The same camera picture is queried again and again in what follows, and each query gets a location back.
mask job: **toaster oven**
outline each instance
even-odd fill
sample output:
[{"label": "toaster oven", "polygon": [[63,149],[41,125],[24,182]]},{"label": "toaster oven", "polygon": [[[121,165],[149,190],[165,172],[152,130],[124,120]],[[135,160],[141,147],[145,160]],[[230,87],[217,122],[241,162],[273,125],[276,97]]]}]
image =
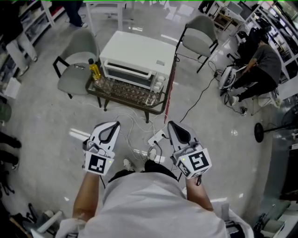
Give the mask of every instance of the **toaster oven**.
[{"label": "toaster oven", "polygon": [[154,92],[166,90],[176,47],[145,36],[116,31],[100,54],[105,77]]}]

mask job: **concrete floor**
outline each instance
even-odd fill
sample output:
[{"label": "concrete floor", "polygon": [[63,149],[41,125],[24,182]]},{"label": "concrete floor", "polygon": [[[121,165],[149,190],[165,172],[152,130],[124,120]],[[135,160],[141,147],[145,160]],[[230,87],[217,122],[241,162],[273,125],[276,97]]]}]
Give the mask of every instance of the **concrete floor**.
[{"label": "concrete floor", "polygon": [[[124,22],[123,30],[176,45],[184,24],[200,14],[197,10],[199,4],[200,2],[194,1],[137,1],[135,19]],[[128,12],[129,9],[124,10],[124,17],[128,16]],[[80,14],[86,14],[86,8],[81,8]],[[66,47],[75,30],[69,27],[66,19],[66,14],[62,15],[57,20],[56,27],[47,30],[36,44],[39,59],[20,77],[22,85],[18,98],[13,103],[12,118],[5,128],[8,134],[18,137],[23,143],[20,151],[15,151],[20,158],[19,169],[10,174],[10,184],[16,193],[9,197],[4,195],[3,198],[4,204],[12,213],[25,214],[30,202],[37,210],[62,210],[66,217],[71,216],[84,176],[81,168],[84,159],[82,140],[78,139],[80,136],[74,137],[74,133],[70,132],[84,136],[91,133],[95,125],[111,121],[122,112],[134,116],[144,130],[151,126],[142,119],[144,115],[141,111],[135,110],[138,115],[136,117],[128,108],[112,109],[119,104],[110,102],[108,111],[104,112],[97,108],[97,99],[94,96],[74,96],[69,99],[57,89],[58,77],[52,63]],[[96,39],[102,50],[117,30],[117,20],[94,15],[93,21],[97,30]],[[218,36],[220,45],[210,60],[218,69],[224,69],[231,63],[226,54],[235,52],[237,44],[226,33],[218,33]],[[195,57],[183,46],[180,46],[178,52]],[[213,78],[213,72],[207,64],[196,74],[200,66],[198,62],[183,56],[179,58],[168,114],[170,120],[176,121],[182,119]],[[270,135],[266,136],[263,143],[258,144],[253,134],[254,125],[261,120],[269,121],[270,118],[270,108],[265,108],[255,116],[248,114],[246,117],[233,112],[223,104],[217,81],[213,80],[183,121],[197,132],[203,146],[208,148],[213,167],[203,176],[203,183],[210,199],[215,203],[229,202],[233,211],[240,216],[253,195],[251,191],[260,172],[258,164],[263,160],[268,161],[271,155]],[[121,115],[118,120],[122,132],[127,134],[131,127],[130,118]],[[155,129],[164,128],[163,121],[164,116],[157,117],[154,120]],[[134,126],[130,139],[136,151],[146,153],[149,146],[145,145],[144,140],[152,135],[153,132],[143,132]],[[171,168],[169,157],[173,149],[169,141],[163,139],[159,145],[163,149],[163,164]],[[106,183],[116,171],[123,169],[124,157],[131,158],[139,168],[142,166],[142,162],[134,158],[122,135],[118,137],[114,152],[116,161],[103,177]]]}]

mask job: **gray shirt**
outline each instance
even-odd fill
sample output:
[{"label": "gray shirt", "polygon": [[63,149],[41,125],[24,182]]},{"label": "gray shirt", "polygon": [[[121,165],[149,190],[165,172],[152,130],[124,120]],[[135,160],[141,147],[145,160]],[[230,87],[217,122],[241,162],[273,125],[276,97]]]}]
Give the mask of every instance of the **gray shirt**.
[{"label": "gray shirt", "polygon": [[253,55],[253,58],[257,59],[258,67],[271,76],[276,82],[276,85],[278,85],[281,73],[281,63],[278,55],[271,46],[260,46]]},{"label": "gray shirt", "polygon": [[[247,238],[252,229],[230,210]],[[214,212],[190,202],[178,182],[161,173],[132,173],[109,183],[99,213],[87,223],[66,219],[56,238],[228,238]]]}]

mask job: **white shirt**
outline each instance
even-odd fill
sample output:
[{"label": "white shirt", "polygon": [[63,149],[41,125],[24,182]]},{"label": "white shirt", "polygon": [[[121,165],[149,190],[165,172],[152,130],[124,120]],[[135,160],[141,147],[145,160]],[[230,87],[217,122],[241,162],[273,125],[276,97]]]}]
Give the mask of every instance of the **white shirt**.
[{"label": "white shirt", "polygon": [[56,238],[68,237],[227,238],[228,234],[224,221],[188,201],[175,179],[161,173],[132,173],[108,184],[103,207],[87,223],[63,220]]}]

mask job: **fan base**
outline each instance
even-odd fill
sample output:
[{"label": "fan base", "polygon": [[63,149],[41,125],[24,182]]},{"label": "fan base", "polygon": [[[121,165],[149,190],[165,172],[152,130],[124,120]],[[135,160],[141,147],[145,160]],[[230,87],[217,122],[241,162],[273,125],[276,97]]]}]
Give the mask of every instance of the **fan base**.
[{"label": "fan base", "polygon": [[258,143],[261,143],[264,139],[264,129],[261,123],[255,125],[255,138]]}]

